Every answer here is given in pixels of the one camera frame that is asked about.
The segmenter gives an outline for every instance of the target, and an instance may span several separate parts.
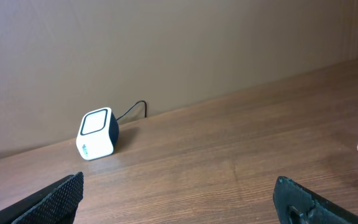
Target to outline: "wooden tabletop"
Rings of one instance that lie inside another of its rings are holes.
[[[0,159],[0,210],[82,171],[75,223],[278,223],[280,175],[358,215],[358,60],[120,129],[102,159],[75,139]]]

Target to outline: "wooden table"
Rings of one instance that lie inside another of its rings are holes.
[[[0,210],[82,171],[75,223],[278,223],[279,175],[358,215],[358,60],[120,129],[95,161],[75,139],[0,159]]]

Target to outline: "power cord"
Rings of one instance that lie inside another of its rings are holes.
[[[121,119],[123,116],[125,116],[126,114],[128,114],[128,112],[131,111],[131,109],[133,109],[134,106],[136,106],[138,103],[144,103],[144,118],[147,117],[147,103],[144,100],[139,100],[138,102],[136,102],[131,108],[129,108],[129,110],[127,110],[123,115],[121,115],[120,117],[117,118],[117,121],[119,119]]]

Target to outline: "beige wall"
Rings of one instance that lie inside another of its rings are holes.
[[[0,1],[0,157],[356,57],[358,1]]]

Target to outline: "white device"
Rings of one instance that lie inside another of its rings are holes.
[[[86,160],[108,156],[118,139],[118,123],[110,108],[91,111],[82,118],[76,145]]]

